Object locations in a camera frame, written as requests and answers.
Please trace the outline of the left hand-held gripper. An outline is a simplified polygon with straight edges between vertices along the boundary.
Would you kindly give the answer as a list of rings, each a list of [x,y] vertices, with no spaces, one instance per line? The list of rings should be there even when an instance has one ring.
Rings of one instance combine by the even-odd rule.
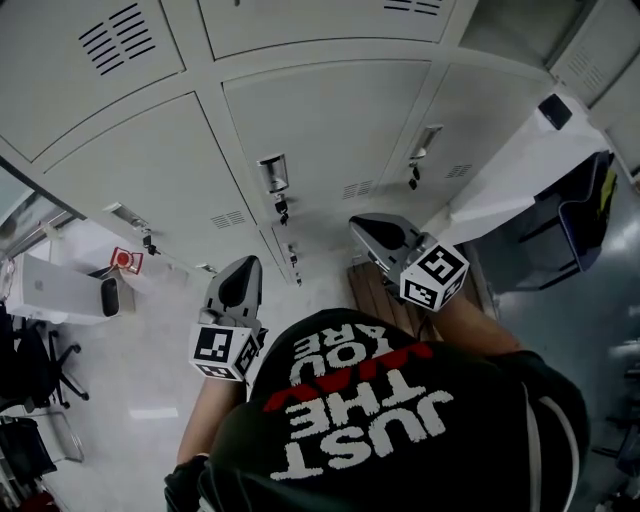
[[[257,257],[240,258],[217,274],[205,294],[206,308],[191,325],[189,363],[206,378],[243,382],[268,333],[255,318],[261,301],[262,265]],[[227,308],[253,318],[215,311]]]

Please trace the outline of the dark green printed shirt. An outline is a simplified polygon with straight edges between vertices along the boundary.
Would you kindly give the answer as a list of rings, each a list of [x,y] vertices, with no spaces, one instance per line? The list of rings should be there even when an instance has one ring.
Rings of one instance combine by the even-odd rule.
[[[284,331],[167,512],[566,512],[580,391],[530,351],[483,357],[348,309]]]

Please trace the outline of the white table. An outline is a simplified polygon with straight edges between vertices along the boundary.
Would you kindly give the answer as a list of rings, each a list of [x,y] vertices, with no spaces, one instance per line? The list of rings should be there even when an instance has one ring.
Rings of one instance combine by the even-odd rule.
[[[450,202],[443,238],[453,244],[480,238],[527,210],[535,196],[594,153],[608,148],[604,137],[573,98],[559,98],[572,113],[554,128],[535,111],[507,143]]]

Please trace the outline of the white appliance box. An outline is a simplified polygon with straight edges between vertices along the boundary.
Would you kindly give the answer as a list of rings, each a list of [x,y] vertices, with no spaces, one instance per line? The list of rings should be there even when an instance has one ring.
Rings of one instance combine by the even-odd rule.
[[[8,313],[53,324],[96,325],[135,313],[133,289],[23,253],[0,268],[0,301]]]

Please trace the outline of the black bag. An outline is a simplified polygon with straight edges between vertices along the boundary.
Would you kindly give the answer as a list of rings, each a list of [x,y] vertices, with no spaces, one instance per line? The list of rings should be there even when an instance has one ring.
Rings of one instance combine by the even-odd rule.
[[[57,470],[37,422],[30,418],[0,418],[0,449],[20,484]]]

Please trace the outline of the person's right forearm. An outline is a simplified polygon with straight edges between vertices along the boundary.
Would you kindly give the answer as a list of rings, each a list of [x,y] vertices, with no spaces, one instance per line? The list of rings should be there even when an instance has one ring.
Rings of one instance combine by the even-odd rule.
[[[493,357],[523,350],[514,335],[464,295],[456,294],[430,318],[444,342],[469,353]]]

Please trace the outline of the black and yellow backpack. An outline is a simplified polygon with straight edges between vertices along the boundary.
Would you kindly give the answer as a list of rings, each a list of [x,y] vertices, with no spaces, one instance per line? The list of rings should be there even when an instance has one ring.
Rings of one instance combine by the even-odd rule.
[[[617,187],[617,174],[612,169],[613,160],[614,155],[609,152],[602,152],[597,157],[594,220],[600,228],[605,228],[608,223],[611,202]]]

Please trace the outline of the black office chair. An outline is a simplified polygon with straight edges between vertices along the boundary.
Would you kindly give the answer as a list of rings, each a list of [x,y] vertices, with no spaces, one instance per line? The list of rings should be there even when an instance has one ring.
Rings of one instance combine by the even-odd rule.
[[[70,403],[63,398],[63,387],[88,401],[89,393],[64,371],[70,355],[79,354],[81,346],[73,343],[57,355],[58,330],[48,329],[42,320],[28,322],[22,318],[18,327],[14,322],[15,317],[0,301],[0,413],[16,406],[28,411],[48,408],[52,396],[68,409]]]

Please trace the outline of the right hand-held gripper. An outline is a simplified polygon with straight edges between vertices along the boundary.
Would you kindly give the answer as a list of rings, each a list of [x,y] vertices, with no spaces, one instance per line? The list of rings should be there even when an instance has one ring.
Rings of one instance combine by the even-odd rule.
[[[404,217],[386,213],[354,215],[349,227],[369,259],[385,273],[390,270],[387,279],[397,298],[437,312],[461,290],[469,270],[466,258],[450,244],[428,233],[420,234]],[[413,243],[396,263],[395,252]]]

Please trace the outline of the black phone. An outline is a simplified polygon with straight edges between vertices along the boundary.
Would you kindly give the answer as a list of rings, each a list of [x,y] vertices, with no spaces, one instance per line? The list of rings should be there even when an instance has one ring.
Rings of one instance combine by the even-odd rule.
[[[560,131],[573,116],[570,108],[555,93],[545,98],[538,105],[538,110],[557,131]]]

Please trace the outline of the person's left forearm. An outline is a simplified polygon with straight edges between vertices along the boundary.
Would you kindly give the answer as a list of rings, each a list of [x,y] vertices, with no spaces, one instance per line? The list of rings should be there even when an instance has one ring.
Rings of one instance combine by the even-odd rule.
[[[244,382],[206,378],[200,389],[177,452],[176,463],[208,454],[220,425],[230,412],[246,400]]]

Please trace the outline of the blue chair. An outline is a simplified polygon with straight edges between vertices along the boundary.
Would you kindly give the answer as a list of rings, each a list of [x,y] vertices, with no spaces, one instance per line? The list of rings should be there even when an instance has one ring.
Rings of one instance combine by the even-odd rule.
[[[612,153],[593,153],[535,196],[539,224],[518,238],[519,245],[534,251],[533,269],[519,290],[549,289],[586,272],[597,261],[610,220],[609,215],[605,228],[594,220],[596,164],[602,152]]]

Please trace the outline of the grey metal locker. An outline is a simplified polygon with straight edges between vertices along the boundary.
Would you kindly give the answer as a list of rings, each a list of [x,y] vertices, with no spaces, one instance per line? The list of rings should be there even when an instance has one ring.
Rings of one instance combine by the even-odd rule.
[[[0,163],[191,270],[304,281],[365,212],[444,239],[553,93],[640,164],[640,0],[0,0]]]

